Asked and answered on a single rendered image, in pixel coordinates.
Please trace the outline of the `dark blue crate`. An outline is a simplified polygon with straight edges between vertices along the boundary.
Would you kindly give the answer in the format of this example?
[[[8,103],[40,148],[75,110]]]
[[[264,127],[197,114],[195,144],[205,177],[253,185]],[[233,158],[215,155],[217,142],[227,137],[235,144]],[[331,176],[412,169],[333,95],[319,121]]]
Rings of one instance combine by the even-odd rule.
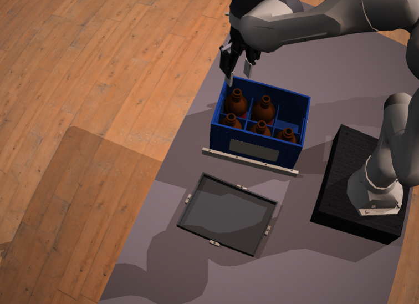
[[[235,88],[240,89],[247,100],[246,118],[236,117],[241,123],[242,129],[219,124],[227,116],[227,114],[223,114],[224,100],[232,94]],[[250,120],[252,107],[264,95],[270,97],[271,103],[275,107],[272,126],[267,125],[271,137],[248,131],[251,126],[258,123]],[[299,93],[233,76],[231,87],[225,81],[223,83],[211,121],[209,148],[291,169],[302,151],[307,121],[308,115]],[[278,132],[285,128],[292,128],[297,143],[274,138]]]

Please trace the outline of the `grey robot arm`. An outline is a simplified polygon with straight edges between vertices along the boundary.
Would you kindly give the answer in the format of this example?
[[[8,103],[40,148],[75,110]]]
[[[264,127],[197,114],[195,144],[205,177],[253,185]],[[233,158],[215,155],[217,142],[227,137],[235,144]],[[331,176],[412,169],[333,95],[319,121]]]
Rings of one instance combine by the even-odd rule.
[[[310,40],[404,29],[410,33],[406,62],[419,80],[419,0],[324,0],[308,11],[300,0],[232,0],[225,16],[247,45],[266,53]],[[395,93],[385,101],[377,147],[348,179],[347,195],[360,216],[397,215],[402,186],[418,185],[419,88],[413,96]]]

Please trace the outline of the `brown bottle with blue label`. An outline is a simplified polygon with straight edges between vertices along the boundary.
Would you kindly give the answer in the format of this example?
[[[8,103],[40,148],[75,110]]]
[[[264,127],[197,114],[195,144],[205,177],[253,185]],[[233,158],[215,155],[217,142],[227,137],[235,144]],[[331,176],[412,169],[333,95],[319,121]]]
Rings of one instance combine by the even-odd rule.
[[[285,140],[291,143],[297,143],[292,128],[285,128],[283,131],[278,132],[274,138]]]

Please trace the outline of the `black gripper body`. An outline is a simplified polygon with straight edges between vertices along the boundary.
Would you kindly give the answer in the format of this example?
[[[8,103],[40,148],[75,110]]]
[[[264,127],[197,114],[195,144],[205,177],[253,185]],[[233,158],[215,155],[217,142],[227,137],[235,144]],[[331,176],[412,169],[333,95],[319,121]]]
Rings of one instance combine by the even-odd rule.
[[[231,48],[234,49],[236,52],[238,52],[238,50],[239,50],[239,48],[242,44],[245,46],[244,50],[249,49],[248,45],[244,42],[239,30],[234,29],[232,26],[230,28],[230,37],[231,37],[231,39],[228,42],[228,44],[230,44],[232,42]]]

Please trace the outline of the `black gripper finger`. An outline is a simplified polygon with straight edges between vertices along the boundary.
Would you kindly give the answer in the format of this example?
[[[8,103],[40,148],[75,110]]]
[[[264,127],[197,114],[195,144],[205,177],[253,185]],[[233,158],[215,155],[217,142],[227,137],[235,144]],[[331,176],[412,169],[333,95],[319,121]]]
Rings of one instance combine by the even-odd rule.
[[[237,60],[239,56],[242,55],[242,52],[245,49],[245,46],[242,44],[238,52],[236,52],[234,49],[231,48],[231,45],[232,45],[232,42],[225,47],[220,46],[219,48],[221,51],[219,67],[222,70],[222,72],[225,74],[225,81],[229,85],[229,87],[232,86],[233,74],[234,74],[233,70],[236,66]]]
[[[244,71],[243,73],[247,76],[249,79],[252,74],[252,68],[253,65],[256,65],[255,60],[260,59],[260,51],[254,50],[252,47],[248,46],[249,49],[245,50],[246,52],[246,60],[244,64]]]

